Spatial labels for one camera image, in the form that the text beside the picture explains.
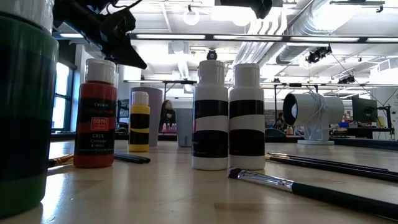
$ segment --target black and white striped bottle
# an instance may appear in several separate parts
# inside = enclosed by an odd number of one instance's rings
[[[229,92],[229,165],[248,170],[265,166],[264,91],[258,64],[234,67]]]
[[[205,60],[193,92],[192,167],[223,170],[228,166],[228,89],[223,62]]]

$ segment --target ceiling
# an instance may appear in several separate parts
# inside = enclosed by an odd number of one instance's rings
[[[130,2],[133,1],[124,1],[121,4],[129,4]],[[310,0],[295,0],[295,2],[297,3],[295,7],[284,9],[288,24]],[[132,9],[132,13],[137,20],[136,29],[133,32],[248,34],[251,31],[251,26],[254,25],[254,23],[250,23],[246,26],[237,26],[233,20],[235,17],[239,17],[238,15],[219,15],[220,12],[215,10],[217,7],[214,7],[214,0],[192,1],[190,3],[192,9],[199,13],[199,21],[193,26],[184,21],[184,17],[189,19],[195,17],[191,14],[184,16],[188,4],[186,1],[142,1]],[[331,35],[398,35],[398,23],[396,23],[398,21],[398,5],[392,4],[392,6],[385,7],[381,13],[376,13],[376,9],[376,7],[361,7],[358,13]],[[109,7],[109,10],[114,12],[116,9]],[[274,22],[272,16],[272,13],[270,13],[266,19]],[[333,16],[338,15],[331,15],[328,20],[332,21]],[[66,25],[62,25],[58,31],[63,33],[74,32]],[[170,43],[171,41],[166,40],[131,41],[131,44],[137,47],[137,51],[148,64],[147,70],[142,71],[144,76],[163,79],[162,75],[171,74],[178,70],[177,62],[180,57],[173,53]],[[186,60],[189,70],[196,70],[198,63],[206,60],[208,49],[213,48],[217,51],[218,60],[232,63],[241,46],[242,42],[190,41],[186,45],[185,53],[187,54],[184,60]],[[269,82],[273,78],[280,78],[281,81],[283,80],[282,82],[336,83],[339,77],[346,75],[345,70],[349,70],[357,80],[365,83],[369,79],[371,68],[389,57],[398,57],[398,45],[331,44],[331,49],[336,58],[329,55],[310,66],[304,61],[306,54],[295,58],[288,66],[275,65],[274,63],[267,64],[261,69],[262,80]]]

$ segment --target white bottle cap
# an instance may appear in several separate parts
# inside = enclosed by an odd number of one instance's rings
[[[99,81],[112,85],[116,83],[116,65],[108,60],[90,58],[86,60],[85,82]]]
[[[199,63],[198,84],[224,85],[225,65],[217,60],[204,60]]]
[[[256,63],[234,66],[234,86],[260,86],[260,68]]]
[[[149,104],[149,95],[143,91],[134,91],[131,93],[132,105],[146,105]]]

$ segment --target table surface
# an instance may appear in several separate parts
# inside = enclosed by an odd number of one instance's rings
[[[53,142],[50,157],[73,153],[73,141]],[[127,151],[127,141],[116,141]],[[282,152],[398,171],[398,152],[346,146],[267,143]],[[139,155],[150,164],[115,161],[112,167],[49,170],[42,203],[0,223],[389,223],[383,218],[226,178],[226,171],[191,169],[190,148],[176,142]],[[397,184],[266,162],[267,175],[398,203]]]

